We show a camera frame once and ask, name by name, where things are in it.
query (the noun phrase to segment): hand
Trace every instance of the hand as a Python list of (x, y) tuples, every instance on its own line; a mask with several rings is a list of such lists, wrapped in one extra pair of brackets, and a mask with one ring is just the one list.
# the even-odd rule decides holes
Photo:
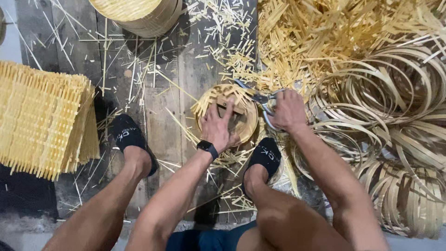
[(277, 93), (275, 115), (268, 115), (268, 118), (273, 126), (288, 133), (301, 126), (306, 126), (305, 105), (302, 96), (290, 89)]
[(233, 110), (234, 98), (230, 98), (227, 102), (226, 112), (223, 118), (219, 116), (217, 103), (213, 103), (207, 109), (206, 114), (200, 119), (202, 128), (201, 138), (211, 142), (219, 154), (235, 146), (240, 141), (237, 133), (230, 134), (227, 129)]

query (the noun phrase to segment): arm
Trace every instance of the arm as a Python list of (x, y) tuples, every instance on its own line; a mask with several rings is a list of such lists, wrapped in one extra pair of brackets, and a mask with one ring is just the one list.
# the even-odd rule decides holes
[(310, 166), (314, 181), (333, 208), (333, 227), (356, 250), (390, 250), (374, 214), (370, 197), (349, 165), (306, 124), (302, 97), (285, 90), (277, 95), (274, 126), (286, 130)]
[[(227, 129), (234, 108), (234, 100), (228, 102), (223, 118), (214, 103), (201, 119), (202, 138), (213, 143), (222, 153), (239, 141), (239, 136)], [(198, 181), (212, 162), (210, 153), (197, 150), (174, 175), (149, 200), (139, 215), (126, 250), (165, 250), (169, 236), (186, 213)]]

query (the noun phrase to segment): wooden floor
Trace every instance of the wooden floor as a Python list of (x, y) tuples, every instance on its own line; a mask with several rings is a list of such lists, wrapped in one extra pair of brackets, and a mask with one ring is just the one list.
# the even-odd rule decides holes
[[(199, 136), (200, 132), (196, 129), (195, 120), (187, 118), (192, 117), (190, 107), (194, 104), (194, 100), (174, 86), (170, 90), (160, 94), (171, 87), (171, 84), (160, 75), (153, 77), (153, 74), (147, 74), (144, 79), (145, 107), (139, 106), (142, 91), (137, 84), (133, 84), (131, 96), (136, 96), (139, 93), (139, 97), (135, 98), (134, 102), (127, 104), (132, 82), (132, 74), (129, 73), (133, 73), (134, 71), (133, 77), (137, 79), (138, 74), (141, 73), (141, 70), (143, 70), (143, 67), (147, 63), (142, 63), (141, 66), (137, 64), (135, 70), (133, 70), (133, 66), (129, 68), (125, 65), (121, 66), (134, 60), (136, 47), (136, 41), (134, 39), (136, 39), (136, 36), (122, 30), (114, 25), (111, 20), (108, 20), (107, 33), (123, 34), (123, 37), (115, 36), (114, 38), (125, 38), (127, 41), (113, 42), (105, 56), (106, 60), (104, 60), (105, 52), (103, 42), (80, 42), (79, 38), (92, 40), (93, 38), (88, 35), (90, 33), (96, 39), (103, 39), (96, 32), (102, 35), (105, 34), (105, 18), (95, 11), (88, 0), (59, 1), (66, 13), (77, 19), (85, 29), (72, 19), (70, 19), (70, 23), (66, 14), (60, 8), (52, 6), (50, 0), (37, 1), (37, 7), (33, 1), (31, 1), (31, 4), (29, 4), (28, 0), (16, 1), (17, 9), (19, 10), (17, 14), (18, 27), (28, 46), (30, 46), (32, 41), (37, 42), (36, 37), (44, 42), (53, 33), (43, 13), (46, 14), (53, 27), (61, 23), (57, 28), (57, 32), (60, 35), (60, 43), (56, 40), (54, 44), (46, 48), (39, 46), (38, 43), (33, 45), (33, 53), (42, 69), (45, 71), (70, 74), (84, 74), (91, 80), (93, 85), (102, 86), (101, 78), (103, 76), (105, 61), (106, 68), (108, 69), (106, 71), (105, 87), (111, 88), (111, 90), (107, 90), (104, 97), (100, 93), (95, 99), (97, 120), (100, 121), (105, 118), (107, 111), (111, 112), (114, 108), (118, 110), (125, 109), (127, 106), (129, 107), (127, 114), (131, 115), (141, 127), (144, 127), (144, 121), (146, 121), (148, 132), (147, 140), (150, 148), (159, 160), (176, 163), (179, 166), (185, 163), (195, 152), (194, 146), (186, 140), (180, 127), (173, 121), (166, 109), (172, 111), (183, 125), (193, 126), (192, 130)], [(257, 11), (251, 11), (255, 8), (257, 1), (248, 0), (248, 2), (250, 4), (246, 4), (244, 8), (251, 13), (253, 22), (251, 23), (250, 30), (254, 30), (253, 34), (256, 34)], [(159, 65), (159, 70), (170, 80), (177, 83), (187, 93), (198, 99), (207, 89), (220, 83), (218, 72), (223, 71), (223, 68), (211, 56), (201, 59), (195, 58), (198, 54), (202, 53), (206, 45), (211, 45), (213, 48), (221, 46), (218, 43), (218, 36), (214, 40), (208, 39), (206, 43), (204, 43), (205, 36), (201, 38), (198, 36), (198, 30), (204, 34), (204, 28), (214, 26), (215, 21), (202, 19), (194, 23), (189, 23), (188, 13), (181, 15), (176, 29), (158, 38), (156, 41), (156, 64)], [(179, 33), (180, 28), (187, 35), (181, 36)], [(231, 45), (237, 45), (239, 43), (240, 36), (237, 36), (237, 33), (239, 31), (232, 31), (231, 39), (233, 40), (230, 42)], [(64, 50), (72, 66), (62, 51), (61, 44), (65, 40), (67, 40), (67, 43), (64, 46)], [(153, 42), (144, 41), (139, 38), (138, 43), (140, 46), (136, 50), (136, 56), (141, 59), (149, 57)], [(119, 48), (124, 43), (125, 46), (120, 50)], [(37, 68), (36, 63), (30, 53), (27, 53), (23, 43), (21, 44), (21, 52), (24, 64)], [(113, 147), (115, 147), (115, 144), (110, 136), (108, 141), (104, 141), (100, 146), (101, 156), (103, 156), (100, 162), (95, 160), (84, 167), (80, 166), (78, 172), (74, 175), (60, 175), (59, 181), (55, 182), (55, 186), (61, 218), (68, 218), (72, 214), (72, 210), (70, 210), (72, 207), (69, 205), (76, 206), (79, 203), (78, 194), (74, 185), (76, 177), (78, 177), (76, 183), (79, 189), (83, 190), (85, 187), (82, 194), (82, 200), (85, 202), (104, 188), (119, 173), (124, 159), (121, 152), (113, 149)], [(217, 170), (214, 173), (217, 186), (224, 184), (223, 191), (241, 182), (240, 176), (234, 177), (227, 170)], [(142, 180), (127, 208), (126, 217), (135, 219), (149, 198), (172, 174), (171, 171), (160, 166), (159, 171), (154, 176)], [(200, 181), (190, 207), (193, 208), (216, 196), (217, 186), (210, 182), (206, 183), (206, 177), (204, 176)], [(252, 212), (215, 214), (218, 211), (228, 211), (228, 206), (223, 201), (213, 200), (199, 207), (197, 210), (188, 213), (185, 219), (195, 220), (205, 224), (213, 224), (215, 222), (233, 223), (241, 222), (242, 219), (246, 220), (246, 218), (252, 215)]]

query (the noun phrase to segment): black sock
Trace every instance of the black sock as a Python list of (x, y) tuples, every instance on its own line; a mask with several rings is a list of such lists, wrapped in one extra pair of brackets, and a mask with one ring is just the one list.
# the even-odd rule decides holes
[(268, 171), (268, 179), (270, 179), (279, 168), (282, 155), (273, 138), (264, 138), (254, 149), (248, 168), (254, 164), (260, 164)]
[(121, 152), (124, 152), (124, 149), (128, 146), (137, 146), (149, 153), (152, 161), (152, 169), (150, 170), (149, 176), (152, 176), (158, 169), (157, 160), (147, 146), (147, 141), (135, 121), (129, 115), (121, 114), (113, 119), (111, 125), (113, 137)]

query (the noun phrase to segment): smartwatch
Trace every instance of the smartwatch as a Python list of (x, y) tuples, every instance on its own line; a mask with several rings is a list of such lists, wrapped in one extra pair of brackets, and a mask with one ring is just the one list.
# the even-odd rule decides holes
[(200, 141), (197, 144), (197, 149), (201, 149), (203, 151), (211, 153), (213, 161), (219, 157), (219, 153), (215, 149), (214, 145), (211, 142), (208, 142), (206, 140)]

